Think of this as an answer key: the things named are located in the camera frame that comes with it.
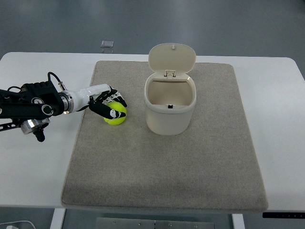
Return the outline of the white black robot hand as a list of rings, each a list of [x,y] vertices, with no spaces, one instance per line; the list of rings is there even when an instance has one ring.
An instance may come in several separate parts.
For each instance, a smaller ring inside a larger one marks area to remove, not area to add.
[[[108,106],[111,102],[118,102],[126,108],[127,104],[122,95],[107,84],[90,86],[78,92],[65,90],[63,96],[67,100],[64,111],[69,113],[89,108],[94,113],[110,120],[126,116],[124,111],[118,111]]]

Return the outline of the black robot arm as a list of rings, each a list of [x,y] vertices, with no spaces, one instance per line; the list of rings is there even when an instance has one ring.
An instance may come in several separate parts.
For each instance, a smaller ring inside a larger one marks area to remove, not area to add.
[[[0,91],[0,117],[11,120],[0,125],[1,131],[19,128],[24,134],[34,134],[39,142],[45,140],[43,130],[49,125],[49,118],[61,115],[69,108],[68,99],[57,91],[52,76],[64,91],[66,87],[53,72],[47,74],[45,82],[25,83]]]

